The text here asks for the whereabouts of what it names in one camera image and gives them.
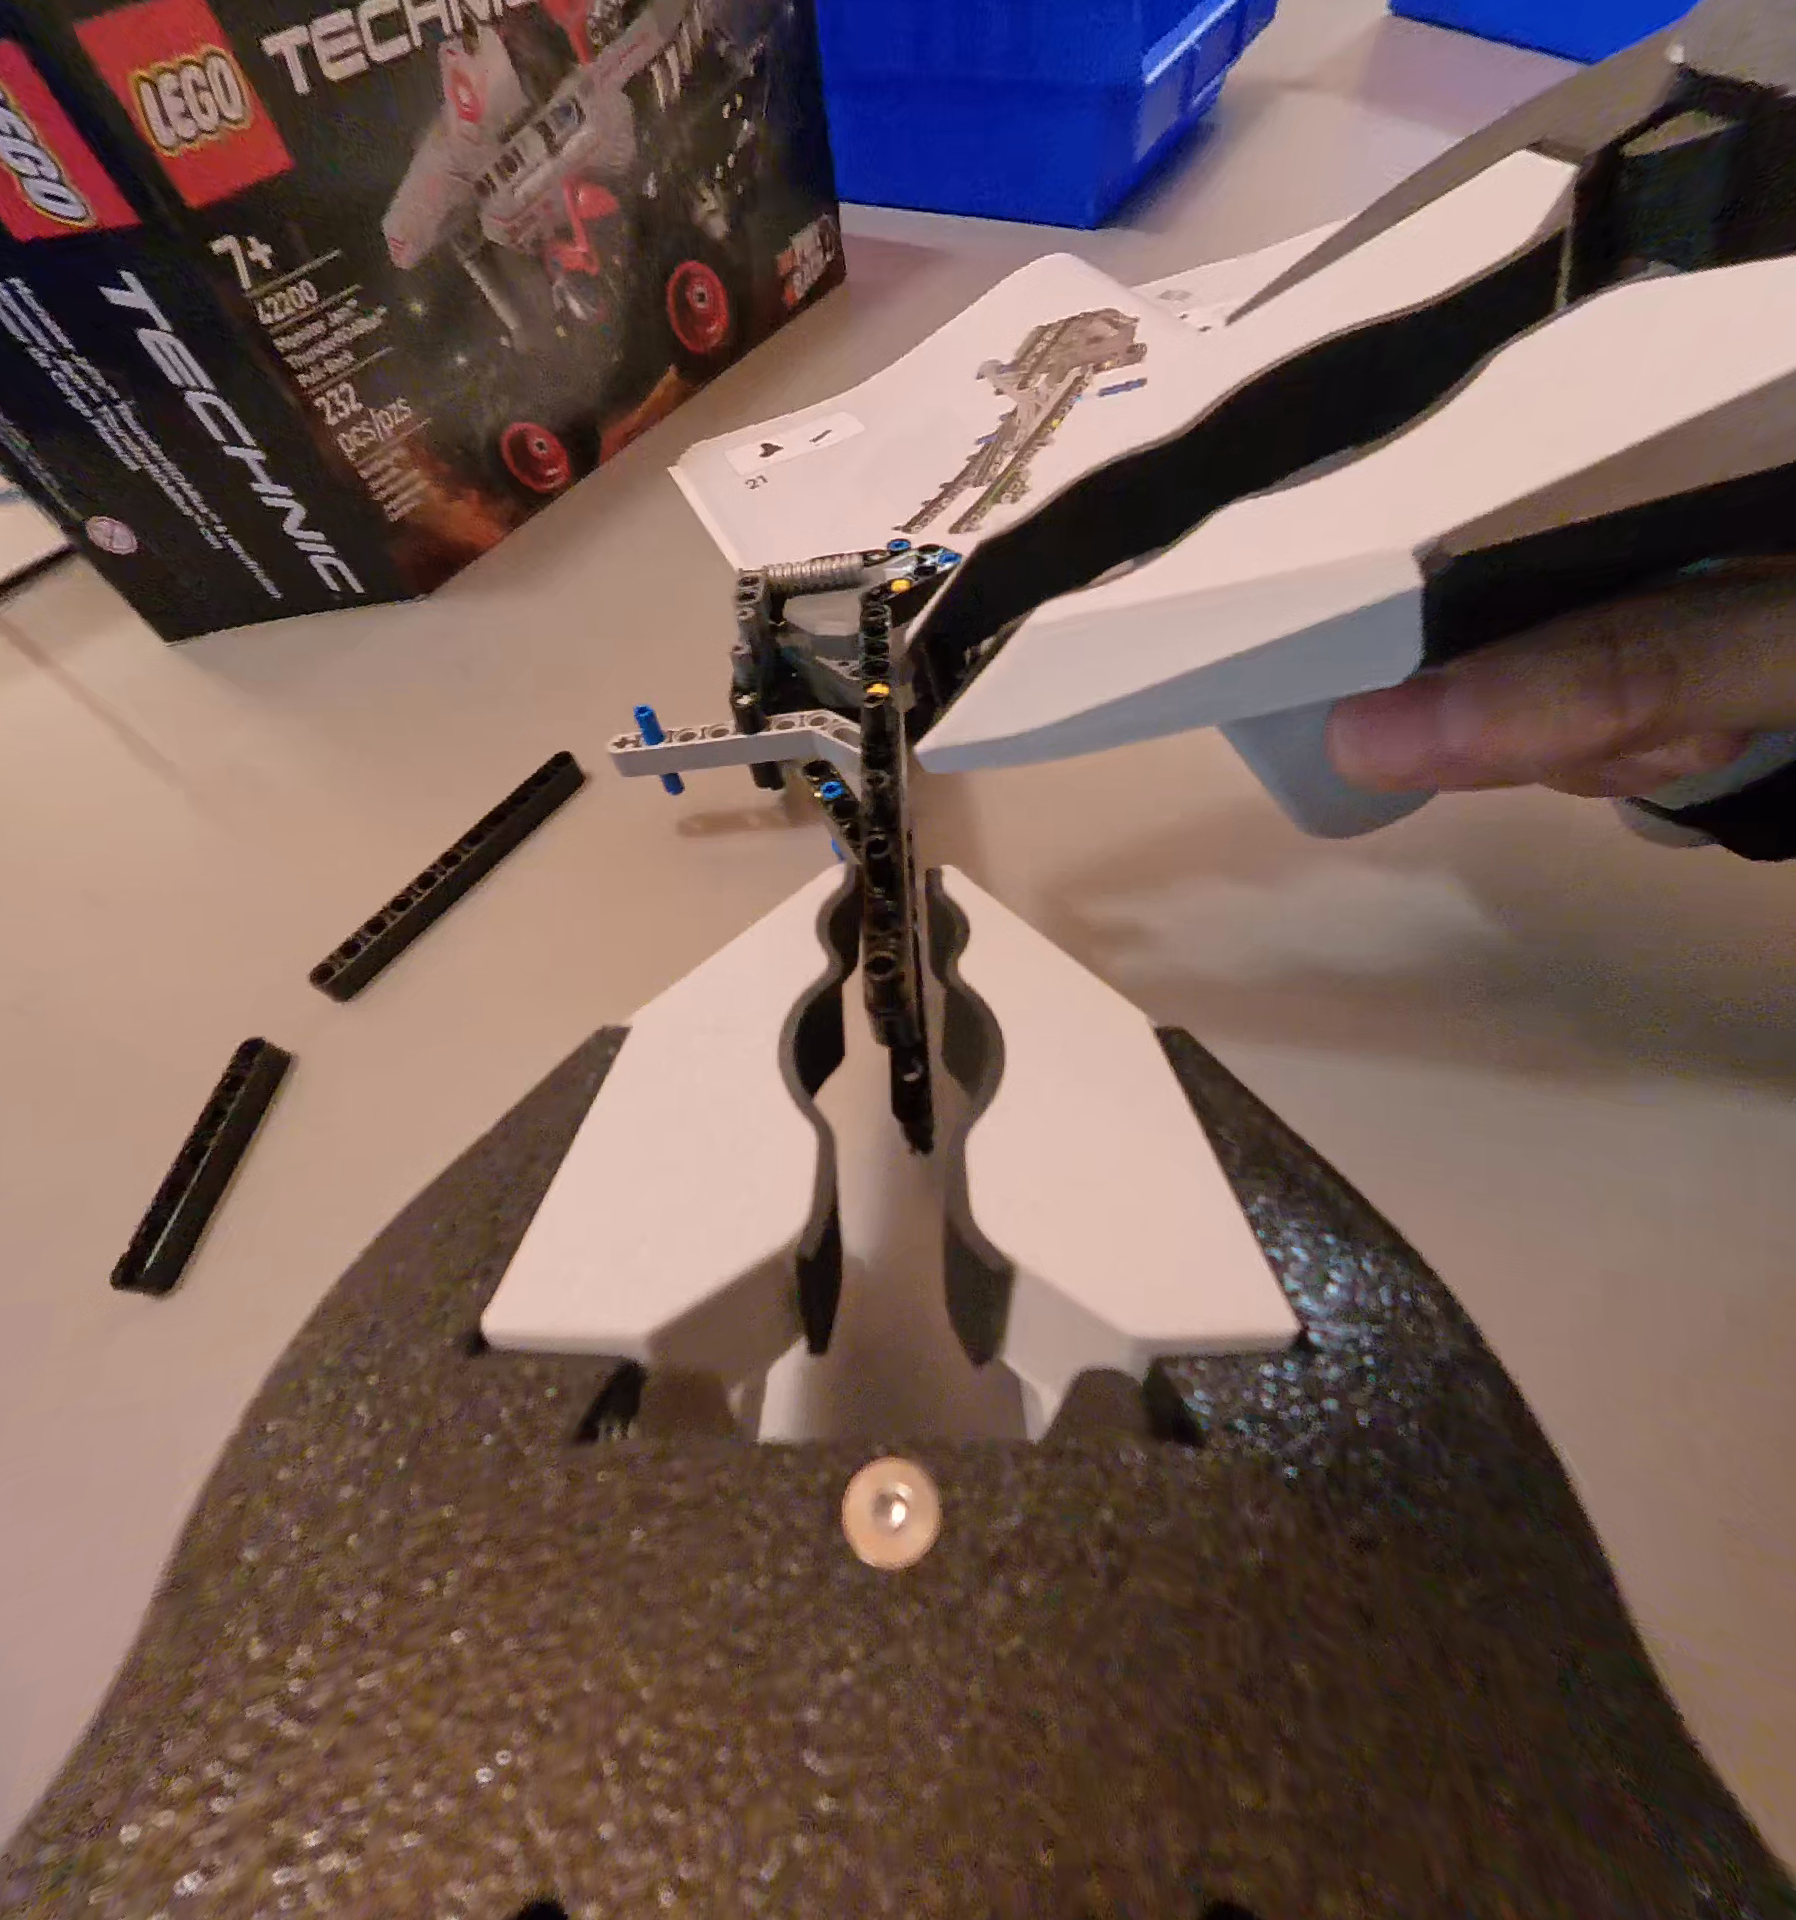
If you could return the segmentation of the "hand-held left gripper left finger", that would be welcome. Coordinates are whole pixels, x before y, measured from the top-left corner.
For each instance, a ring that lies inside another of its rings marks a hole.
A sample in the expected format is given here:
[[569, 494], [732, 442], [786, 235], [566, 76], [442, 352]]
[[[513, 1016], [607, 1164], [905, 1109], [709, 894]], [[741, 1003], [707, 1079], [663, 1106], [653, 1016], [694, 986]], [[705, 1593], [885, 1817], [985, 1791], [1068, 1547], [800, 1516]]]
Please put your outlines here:
[[816, 1091], [844, 1056], [859, 874], [831, 864], [598, 1030], [605, 1077], [480, 1313], [499, 1353], [636, 1363], [761, 1433], [773, 1368], [822, 1355], [842, 1251]]

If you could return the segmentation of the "white instruction booklet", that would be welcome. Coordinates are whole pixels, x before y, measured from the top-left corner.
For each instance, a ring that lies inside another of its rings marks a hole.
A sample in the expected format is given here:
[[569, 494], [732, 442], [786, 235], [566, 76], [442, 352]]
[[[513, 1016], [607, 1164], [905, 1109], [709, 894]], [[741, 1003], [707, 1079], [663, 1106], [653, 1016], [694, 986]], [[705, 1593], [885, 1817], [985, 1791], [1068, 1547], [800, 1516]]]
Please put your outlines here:
[[670, 477], [735, 570], [981, 540], [1184, 423], [1230, 313], [1338, 227], [1134, 289], [1047, 254], [844, 394], [691, 444]]

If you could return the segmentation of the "long black toy beam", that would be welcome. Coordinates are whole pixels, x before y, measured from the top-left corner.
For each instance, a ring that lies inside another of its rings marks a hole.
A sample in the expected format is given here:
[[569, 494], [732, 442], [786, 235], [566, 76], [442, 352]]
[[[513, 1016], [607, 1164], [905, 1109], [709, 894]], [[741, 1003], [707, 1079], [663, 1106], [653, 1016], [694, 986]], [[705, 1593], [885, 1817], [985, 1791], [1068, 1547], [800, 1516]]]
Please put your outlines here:
[[333, 948], [309, 970], [309, 986], [339, 1003], [354, 1000], [548, 824], [583, 783], [586, 773], [571, 751], [550, 754]]

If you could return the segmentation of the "short black toy beam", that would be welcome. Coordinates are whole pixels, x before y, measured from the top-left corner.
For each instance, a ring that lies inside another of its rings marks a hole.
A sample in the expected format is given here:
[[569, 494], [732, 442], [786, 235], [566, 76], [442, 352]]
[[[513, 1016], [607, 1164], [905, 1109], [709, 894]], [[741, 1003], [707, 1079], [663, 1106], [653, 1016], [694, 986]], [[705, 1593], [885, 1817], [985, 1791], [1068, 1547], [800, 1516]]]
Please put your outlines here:
[[114, 1292], [176, 1291], [293, 1065], [294, 1056], [263, 1036], [238, 1044], [116, 1259]]

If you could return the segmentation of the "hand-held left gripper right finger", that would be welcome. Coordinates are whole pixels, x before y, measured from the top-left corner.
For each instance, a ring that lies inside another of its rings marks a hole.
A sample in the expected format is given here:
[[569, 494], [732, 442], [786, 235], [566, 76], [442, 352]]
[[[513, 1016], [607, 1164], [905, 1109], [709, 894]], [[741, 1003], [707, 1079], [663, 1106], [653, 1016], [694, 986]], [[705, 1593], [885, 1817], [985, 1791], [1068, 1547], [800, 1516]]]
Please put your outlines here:
[[924, 881], [942, 1062], [943, 1292], [1036, 1443], [1078, 1377], [1286, 1350], [1298, 1322], [1161, 1032], [958, 868]]

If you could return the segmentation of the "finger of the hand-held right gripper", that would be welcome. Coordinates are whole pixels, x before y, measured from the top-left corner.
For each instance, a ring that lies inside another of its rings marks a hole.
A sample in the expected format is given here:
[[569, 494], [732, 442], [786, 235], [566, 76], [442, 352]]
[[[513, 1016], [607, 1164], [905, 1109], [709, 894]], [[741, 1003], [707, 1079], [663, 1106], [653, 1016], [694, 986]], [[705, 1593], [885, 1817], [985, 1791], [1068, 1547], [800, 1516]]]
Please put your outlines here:
[[926, 773], [1102, 753], [1397, 683], [1419, 564], [1796, 464], [1796, 255], [1630, 281], [1373, 448], [1030, 612], [917, 744]]
[[1217, 338], [1204, 410], [981, 539], [909, 632], [931, 709], [1302, 709], [1411, 670], [1382, 484], [1277, 493], [1398, 432], [1554, 299], [1575, 166], [1514, 152]]

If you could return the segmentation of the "black toy set box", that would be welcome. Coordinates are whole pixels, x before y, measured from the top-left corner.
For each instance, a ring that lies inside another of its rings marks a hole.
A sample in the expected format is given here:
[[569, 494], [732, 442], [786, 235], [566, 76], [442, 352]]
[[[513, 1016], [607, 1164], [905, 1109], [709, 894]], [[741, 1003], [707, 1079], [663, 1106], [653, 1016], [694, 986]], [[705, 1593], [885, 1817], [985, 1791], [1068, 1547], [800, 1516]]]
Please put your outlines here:
[[0, 3], [0, 469], [163, 640], [420, 597], [844, 281], [812, 5]]

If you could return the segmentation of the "grey black toy brick model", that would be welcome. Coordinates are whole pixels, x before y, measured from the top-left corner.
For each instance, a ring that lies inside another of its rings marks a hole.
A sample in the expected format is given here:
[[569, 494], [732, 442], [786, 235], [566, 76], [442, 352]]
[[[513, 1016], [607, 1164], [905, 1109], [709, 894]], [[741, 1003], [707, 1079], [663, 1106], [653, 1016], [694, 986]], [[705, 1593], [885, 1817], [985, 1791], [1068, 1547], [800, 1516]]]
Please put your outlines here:
[[905, 1145], [933, 1147], [933, 1065], [918, 876], [909, 827], [909, 744], [933, 683], [909, 664], [909, 632], [960, 559], [893, 539], [802, 560], [744, 568], [732, 593], [728, 714], [666, 728], [636, 706], [607, 744], [622, 778], [661, 781], [741, 767], [761, 788], [797, 781], [837, 859], [860, 878], [859, 967], [889, 1108]]

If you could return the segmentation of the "blue storage bin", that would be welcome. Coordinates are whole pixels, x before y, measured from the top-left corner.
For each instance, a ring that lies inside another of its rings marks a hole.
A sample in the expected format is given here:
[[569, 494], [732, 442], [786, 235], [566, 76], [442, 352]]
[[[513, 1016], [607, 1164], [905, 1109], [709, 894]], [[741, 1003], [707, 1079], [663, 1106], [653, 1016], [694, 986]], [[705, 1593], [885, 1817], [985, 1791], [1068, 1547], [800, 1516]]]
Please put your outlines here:
[[1693, 3], [1388, 3], [1405, 20], [1559, 61], [1606, 61], [1692, 11]]
[[1089, 230], [1199, 130], [1274, 3], [818, 3], [842, 202]]

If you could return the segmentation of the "person's right hand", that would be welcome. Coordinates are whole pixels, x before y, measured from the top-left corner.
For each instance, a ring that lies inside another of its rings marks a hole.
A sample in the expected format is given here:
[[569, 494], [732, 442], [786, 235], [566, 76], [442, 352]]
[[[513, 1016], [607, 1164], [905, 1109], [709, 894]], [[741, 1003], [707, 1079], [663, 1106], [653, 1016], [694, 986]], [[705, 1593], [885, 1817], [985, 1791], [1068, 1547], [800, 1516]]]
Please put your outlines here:
[[1641, 798], [1796, 734], [1796, 570], [1713, 573], [1569, 612], [1340, 700], [1324, 744], [1373, 793]]

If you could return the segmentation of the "grey desk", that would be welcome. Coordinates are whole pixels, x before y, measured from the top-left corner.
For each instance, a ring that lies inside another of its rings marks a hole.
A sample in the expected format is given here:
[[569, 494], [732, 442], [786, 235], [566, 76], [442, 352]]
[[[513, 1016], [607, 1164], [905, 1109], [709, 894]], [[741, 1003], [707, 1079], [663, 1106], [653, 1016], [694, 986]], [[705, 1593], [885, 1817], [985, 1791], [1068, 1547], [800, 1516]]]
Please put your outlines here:
[[[810, 817], [610, 773], [710, 714], [729, 568], [668, 468], [1004, 276], [1136, 287], [1336, 220], [1560, 76], [1280, 5], [1113, 227], [847, 208], [847, 281], [418, 604], [166, 647], [89, 564], [0, 601], [0, 1851], [270, 1365], [589, 1030], [802, 886]], [[581, 791], [351, 1001], [309, 970], [550, 754]], [[1429, 1259], [1580, 1485], [1684, 1716], [1796, 1873], [1796, 864], [1599, 803], [1291, 830], [1217, 738], [950, 781], [918, 835], [1188, 1029]], [[294, 1056], [182, 1281], [109, 1272], [238, 1044]]]

